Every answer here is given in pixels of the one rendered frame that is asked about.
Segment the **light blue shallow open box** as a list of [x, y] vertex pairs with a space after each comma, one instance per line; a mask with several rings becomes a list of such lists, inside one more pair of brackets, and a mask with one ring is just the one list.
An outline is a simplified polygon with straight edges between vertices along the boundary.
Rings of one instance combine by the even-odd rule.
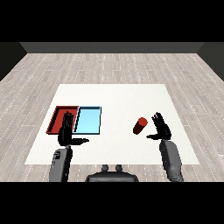
[[102, 108], [100, 106], [81, 106], [75, 118], [75, 135], [99, 135]]

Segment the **small red can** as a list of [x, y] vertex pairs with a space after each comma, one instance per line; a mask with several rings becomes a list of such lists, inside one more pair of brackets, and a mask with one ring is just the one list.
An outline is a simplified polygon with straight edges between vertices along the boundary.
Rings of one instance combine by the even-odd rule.
[[133, 133], [138, 135], [144, 129], [147, 123], [148, 121], [144, 117], [140, 117], [133, 128]]

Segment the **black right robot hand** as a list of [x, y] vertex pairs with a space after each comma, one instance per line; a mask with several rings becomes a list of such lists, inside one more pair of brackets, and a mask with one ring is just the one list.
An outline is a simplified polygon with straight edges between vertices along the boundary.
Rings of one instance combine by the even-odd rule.
[[152, 140], [170, 140], [172, 137], [172, 133], [169, 126], [165, 123], [162, 115], [157, 112], [151, 119], [154, 122], [157, 133], [154, 135], [148, 135], [147, 138], [150, 138]]

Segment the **red shallow open box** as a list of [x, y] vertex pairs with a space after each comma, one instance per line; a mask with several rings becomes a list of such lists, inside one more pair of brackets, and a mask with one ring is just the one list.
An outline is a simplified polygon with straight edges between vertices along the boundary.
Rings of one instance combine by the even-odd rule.
[[48, 135], [58, 135], [62, 126], [64, 114], [68, 112], [69, 114], [72, 114], [75, 119], [78, 108], [78, 106], [57, 106], [52, 114], [51, 121], [49, 122], [45, 133]]

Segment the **dark grey robot body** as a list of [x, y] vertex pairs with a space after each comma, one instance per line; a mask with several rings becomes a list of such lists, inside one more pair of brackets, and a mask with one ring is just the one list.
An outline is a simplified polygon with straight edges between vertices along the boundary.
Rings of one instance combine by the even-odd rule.
[[86, 182], [138, 182], [138, 178], [124, 172], [120, 164], [115, 166], [115, 171], [109, 171], [109, 166], [104, 164], [100, 172], [88, 175]]

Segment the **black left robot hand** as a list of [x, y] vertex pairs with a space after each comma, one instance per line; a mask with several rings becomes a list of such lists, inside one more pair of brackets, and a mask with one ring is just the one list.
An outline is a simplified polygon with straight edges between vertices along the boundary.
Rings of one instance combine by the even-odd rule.
[[82, 145], [88, 142], [86, 138], [72, 138], [74, 115], [68, 111], [63, 116], [62, 126], [59, 129], [58, 142], [60, 146]]

